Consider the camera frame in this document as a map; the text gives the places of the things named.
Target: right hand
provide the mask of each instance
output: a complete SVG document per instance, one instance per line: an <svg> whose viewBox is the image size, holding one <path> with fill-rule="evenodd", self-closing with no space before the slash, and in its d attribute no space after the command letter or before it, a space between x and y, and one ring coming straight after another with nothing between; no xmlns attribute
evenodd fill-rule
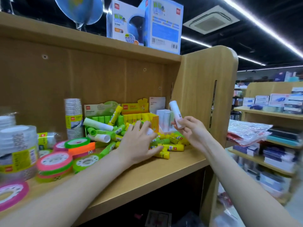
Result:
<svg viewBox="0 0 303 227"><path fill-rule="evenodd" d="M207 151L207 142L214 138L205 128L204 124L192 116L186 116L183 119L178 120L178 123L185 127L183 129L178 129L175 121L173 122L174 127L187 138L192 146L205 153Z"/></svg>

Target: barcode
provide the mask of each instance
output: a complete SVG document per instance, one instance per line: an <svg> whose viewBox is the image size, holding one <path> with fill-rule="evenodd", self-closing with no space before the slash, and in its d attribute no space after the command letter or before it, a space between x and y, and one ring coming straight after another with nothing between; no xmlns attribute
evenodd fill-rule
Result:
<svg viewBox="0 0 303 227"><path fill-rule="evenodd" d="M31 158L31 165L35 164L36 163L36 149L33 148L33 149L30 149L29 150L29 155L30 155L30 158Z"/></svg>
<svg viewBox="0 0 303 227"><path fill-rule="evenodd" d="M172 44L172 48L178 49L178 45L177 44Z"/></svg>

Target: pink tape roll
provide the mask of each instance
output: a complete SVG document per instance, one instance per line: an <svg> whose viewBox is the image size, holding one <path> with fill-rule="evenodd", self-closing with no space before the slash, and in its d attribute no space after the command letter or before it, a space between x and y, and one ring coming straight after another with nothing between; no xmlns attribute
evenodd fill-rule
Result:
<svg viewBox="0 0 303 227"><path fill-rule="evenodd" d="M40 175L40 174L37 174L37 177L39 178L43 178L43 179L48 179L48 178L55 178L55 177L59 177L63 174L66 174L68 172L71 172L73 170L73 166L71 166L70 168L68 168L67 170L61 172L61 173L58 173L58 174L53 174L53 175L48 175L48 176L44 176L44 175Z"/></svg>
<svg viewBox="0 0 303 227"><path fill-rule="evenodd" d="M92 153L95 153L95 152L96 152L96 149L89 150L89 151L84 152L84 153L82 153L82 154L74 155L74 156L73 156L73 159L81 158L81 157L83 157L83 156L87 156L87 155L92 154Z"/></svg>
<svg viewBox="0 0 303 227"><path fill-rule="evenodd" d="M0 195L7 192L12 192L12 194L0 200L0 212L20 202L27 195L28 191L29 187L27 182L6 183L1 185Z"/></svg>
<svg viewBox="0 0 303 227"><path fill-rule="evenodd" d="M62 141L62 142L58 142L54 145L54 151L68 151L67 148L64 147L64 144L67 142L68 140Z"/></svg>
<svg viewBox="0 0 303 227"><path fill-rule="evenodd" d="M53 152L43 156L37 161L39 171L51 171L65 167L73 160L73 157L65 151Z"/></svg>

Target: store shelf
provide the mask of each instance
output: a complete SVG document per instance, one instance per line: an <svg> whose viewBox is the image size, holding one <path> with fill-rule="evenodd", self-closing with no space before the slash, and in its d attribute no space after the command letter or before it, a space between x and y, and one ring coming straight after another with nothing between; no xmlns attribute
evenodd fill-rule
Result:
<svg viewBox="0 0 303 227"><path fill-rule="evenodd" d="M266 140L266 142L277 144L277 145L280 145L280 146L285 146L285 147L293 148L293 149L302 149L303 148L303 146L292 146L292 145L288 145L286 143L280 143L280 142L273 141L273 140Z"/></svg>
<svg viewBox="0 0 303 227"><path fill-rule="evenodd" d="M299 119L303 120L303 115L296 115L296 114L287 114L287 113L280 113L280 112L267 112L267 111L261 111L261 110L254 110L249 109L249 107L235 107L235 111L242 111L247 113L253 113L253 114L260 114L260 115L267 115L267 116L276 116L276 117L282 117L282 118L288 118L288 119Z"/></svg>
<svg viewBox="0 0 303 227"><path fill-rule="evenodd" d="M290 175L290 176L293 176L295 173L291 173L291 172L288 172L288 171L285 171L285 170L282 170L280 168L276 168L274 167L273 165L270 165L270 164L267 164L264 162L264 157L263 156L251 156L251 155L248 155L248 154L244 154L240 151L237 151L237 150L234 150L232 147L228 149L229 152L233 153L233 154L236 154L240 157L243 157L245 159L248 159L248 160L251 160L255 163L258 163L264 167L267 167L269 169L272 169L274 171L277 171L279 173L282 173L282 174L285 174L285 175Z"/></svg>
<svg viewBox="0 0 303 227"><path fill-rule="evenodd" d="M181 61L181 55L4 12L0 12L0 36L152 63L171 64Z"/></svg>
<svg viewBox="0 0 303 227"><path fill-rule="evenodd" d="M207 165L209 163L205 156L192 148L186 149L184 152L170 152L169 160L153 157L137 164L114 180L82 213L76 225L98 217ZM0 219L70 177L72 175L56 182L42 184L37 183L34 179L28 180L29 194L17 205L0 212Z"/></svg>

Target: left hand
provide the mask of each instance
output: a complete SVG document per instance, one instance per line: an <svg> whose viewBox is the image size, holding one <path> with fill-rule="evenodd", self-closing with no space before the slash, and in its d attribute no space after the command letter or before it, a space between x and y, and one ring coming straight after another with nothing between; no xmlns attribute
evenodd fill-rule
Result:
<svg viewBox="0 0 303 227"><path fill-rule="evenodd" d="M141 129L140 124L141 122L137 121L134 126L131 124L128 127L128 130L123 136L118 148L123 155L123 158L131 165L149 159L163 149L163 146L149 149L150 143L158 136L158 134L146 134L148 127L151 124L149 121L145 121Z"/></svg>

